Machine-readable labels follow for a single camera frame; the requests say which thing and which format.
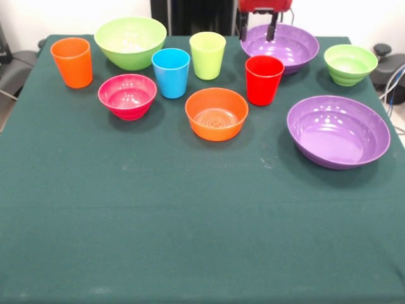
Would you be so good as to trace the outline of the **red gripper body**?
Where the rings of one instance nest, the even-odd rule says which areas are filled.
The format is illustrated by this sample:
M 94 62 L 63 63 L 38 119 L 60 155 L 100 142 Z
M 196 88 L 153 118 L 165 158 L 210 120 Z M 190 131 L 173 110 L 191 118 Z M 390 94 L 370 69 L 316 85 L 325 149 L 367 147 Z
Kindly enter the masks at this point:
M 292 6 L 292 0 L 239 0 L 238 8 L 241 13 L 272 11 L 284 13 Z

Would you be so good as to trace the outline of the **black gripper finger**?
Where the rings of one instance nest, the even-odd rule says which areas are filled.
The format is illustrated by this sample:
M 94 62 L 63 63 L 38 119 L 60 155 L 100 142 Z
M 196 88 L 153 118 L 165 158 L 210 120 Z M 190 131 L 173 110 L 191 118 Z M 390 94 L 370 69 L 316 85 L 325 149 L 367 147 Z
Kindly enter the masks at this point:
M 267 33 L 266 33 L 266 40 L 267 41 L 272 41 L 274 39 L 275 29 L 276 29 L 276 26 L 277 26 L 277 20 L 278 20 L 278 15 L 277 14 L 272 14 L 271 15 L 271 22 L 268 25 Z
M 248 12 L 241 12 L 241 13 L 239 13 L 239 16 L 240 16 L 240 19 L 239 19 L 239 25 L 240 25 L 239 39 L 240 40 L 246 40 L 249 13 Z

